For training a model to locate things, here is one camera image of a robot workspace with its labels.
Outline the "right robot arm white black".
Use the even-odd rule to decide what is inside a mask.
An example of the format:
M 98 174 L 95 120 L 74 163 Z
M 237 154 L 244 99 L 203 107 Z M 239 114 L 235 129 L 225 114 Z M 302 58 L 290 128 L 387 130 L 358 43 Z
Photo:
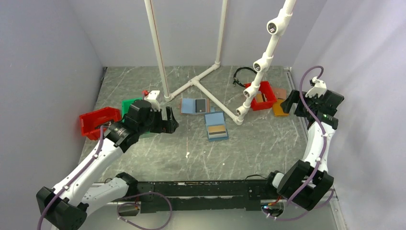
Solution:
M 264 185 L 266 197 L 275 199 L 280 195 L 289 199 L 310 178 L 306 187 L 292 199 L 295 204 L 310 211 L 332 187 L 334 178 L 328 174 L 328 149 L 338 128 L 338 119 L 334 115 L 343 101 L 343 95 L 331 90 L 312 98 L 300 97 L 300 92 L 293 90 L 281 103 L 284 112 L 289 112 L 296 104 L 294 114 L 307 119 L 308 141 L 304 157 L 287 173 L 274 171 L 269 174 Z

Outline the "brown flat card holder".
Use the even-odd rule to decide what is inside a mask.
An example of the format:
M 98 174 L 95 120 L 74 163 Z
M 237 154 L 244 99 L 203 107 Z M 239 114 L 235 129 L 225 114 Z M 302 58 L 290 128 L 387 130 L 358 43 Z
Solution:
M 273 88 L 274 95 L 277 99 L 285 100 L 287 98 L 287 91 L 281 88 Z

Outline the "blue open card holder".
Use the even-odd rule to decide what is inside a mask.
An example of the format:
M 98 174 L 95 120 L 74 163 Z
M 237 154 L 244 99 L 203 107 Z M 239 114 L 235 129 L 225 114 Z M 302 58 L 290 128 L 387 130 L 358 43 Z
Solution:
M 208 141 L 229 139 L 224 112 L 207 113 L 204 115 L 204 120 Z

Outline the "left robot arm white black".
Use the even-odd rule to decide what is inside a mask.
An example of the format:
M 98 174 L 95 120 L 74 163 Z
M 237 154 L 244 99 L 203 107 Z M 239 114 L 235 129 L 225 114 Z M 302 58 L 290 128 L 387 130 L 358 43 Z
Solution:
M 125 172 L 100 187 L 92 185 L 144 133 L 174 133 L 179 123 L 169 106 L 166 115 L 163 119 L 159 105 L 136 100 L 121 120 L 102 126 L 99 142 L 85 160 L 52 188 L 42 187 L 37 192 L 41 216 L 36 228 L 41 229 L 46 219 L 59 230 L 77 230 L 90 214 L 105 204 L 119 198 L 134 200 L 138 181 Z

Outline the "right red plastic bin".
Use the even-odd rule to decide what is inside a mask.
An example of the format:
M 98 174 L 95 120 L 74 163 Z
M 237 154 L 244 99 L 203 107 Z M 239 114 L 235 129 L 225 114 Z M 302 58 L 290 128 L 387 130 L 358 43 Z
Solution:
M 259 90 L 253 98 L 250 108 L 253 111 L 266 110 L 272 108 L 276 102 L 277 98 L 274 95 L 270 83 L 268 81 L 261 81 Z

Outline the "left red plastic bin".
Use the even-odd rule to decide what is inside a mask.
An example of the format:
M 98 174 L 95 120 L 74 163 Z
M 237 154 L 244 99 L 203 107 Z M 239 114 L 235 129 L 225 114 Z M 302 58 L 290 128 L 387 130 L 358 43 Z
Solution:
M 100 127 L 121 120 L 121 112 L 113 107 L 105 107 L 79 116 L 81 135 L 90 140 L 100 138 Z

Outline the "red plastic bin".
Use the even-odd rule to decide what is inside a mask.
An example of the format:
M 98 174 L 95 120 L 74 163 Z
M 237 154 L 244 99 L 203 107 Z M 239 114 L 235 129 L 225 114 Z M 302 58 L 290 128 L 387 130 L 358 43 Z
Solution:
M 261 81 L 259 90 L 253 98 L 250 108 L 253 111 L 266 110 L 272 108 L 276 102 L 277 98 L 274 95 L 270 83 L 268 81 Z
M 121 120 L 121 112 L 113 107 L 105 107 L 79 116 L 81 135 L 90 140 L 100 138 L 100 127 Z

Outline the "white pvc pipe frame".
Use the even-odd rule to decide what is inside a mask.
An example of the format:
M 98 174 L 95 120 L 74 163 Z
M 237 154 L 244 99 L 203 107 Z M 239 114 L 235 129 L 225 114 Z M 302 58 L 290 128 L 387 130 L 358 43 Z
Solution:
M 221 64 L 221 51 L 222 51 L 222 44 L 223 44 L 223 38 L 224 38 L 224 30 L 225 30 L 225 23 L 226 23 L 226 15 L 227 15 L 227 8 L 228 8 L 228 1 L 223 0 L 222 1 L 222 8 L 221 8 L 221 16 L 220 16 L 220 23 L 219 23 L 219 34 L 218 34 L 218 41 L 217 41 L 217 49 L 216 49 L 216 57 L 214 64 L 206 69 L 204 72 L 202 72 L 199 75 L 194 76 L 190 80 L 188 80 L 184 85 L 179 87 L 177 90 L 174 92 L 169 92 L 169 85 L 167 81 L 167 75 L 165 72 L 165 67 L 163 63 L 163 58 L 162 58 L 162 51 L 161 51 L 161 46 L 159 42 L 159 37 L 158 37 L 158 28 L 157 28 L 157 22 L 155 19 L 154 15 L 154 7 L 153 3 L 151 0 L 145 0 L 144 1 L 146 12 L 147 12 L 147 18 L 148 18 L 148 23 L 151 31 L 151 36 L 152 36 L 152 41 L 153 41 L 153 46 L 155 50 L 155 55 L 158 63 L 158 69 L 161 77 L 161 82 L 163 85 L 163 91 L 164 91 L 164 98 L 165 101 L 169 102 L 172 101 L 176 96 L 184 92 L 186 89 L 190 87 L 197 87 L 205 96 L 207 96 L 215 105 L 217 105 L 223 112 L 228 115 L 237 125 L 242 125 L 243 122 L 239 121 L 237 118 L 237 115 L 232 112 L 230 109 L 226 107 L 226 105 L 222 102 L 220 102 L 211 92 L 209 92 L 201 83 L 201 79 L 209 75 L 210 73 L 214 72 L 215 70 L 219 69 L 220 64 Z

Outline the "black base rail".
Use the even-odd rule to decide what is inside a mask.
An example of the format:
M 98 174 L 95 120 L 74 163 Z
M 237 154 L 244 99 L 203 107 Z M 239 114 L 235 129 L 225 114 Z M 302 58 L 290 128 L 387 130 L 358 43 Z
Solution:
M 260 211 L 278 198 L 266 179 L 139 182 L 135 191 L 115 201 L 135 201 L 140 212 L 243 209 Z

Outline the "orange card holder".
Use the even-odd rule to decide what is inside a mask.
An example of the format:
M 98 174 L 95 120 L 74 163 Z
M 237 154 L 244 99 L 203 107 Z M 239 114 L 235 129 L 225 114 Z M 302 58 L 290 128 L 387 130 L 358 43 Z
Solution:
M 277 99 L 277 101 L 273 104 L 272 110 L 275 117 L 285 117 L 289 115 L 288 113 L 285 113 L 281 107 L 281 103 L 283 101 L 283 99 Z

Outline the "green plastic bin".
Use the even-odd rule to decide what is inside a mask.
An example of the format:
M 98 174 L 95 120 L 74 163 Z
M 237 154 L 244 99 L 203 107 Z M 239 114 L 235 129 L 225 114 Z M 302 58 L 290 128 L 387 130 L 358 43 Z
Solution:
M 122 118 L 124 118 L 124 115 L 128 113 L 130 105 L 133 102 L 138 101 L 138 100 L 142 100 L 142 97 L 122 101 Z M 153 136 L 154 136 L 154 134 L 152 134 L 150 132 L 147 132 L 147 133 L 142 134 L 140 136 L 140 139 L 142 139 L 142 138 L 150 138 L 150 137 L 153 137 Z

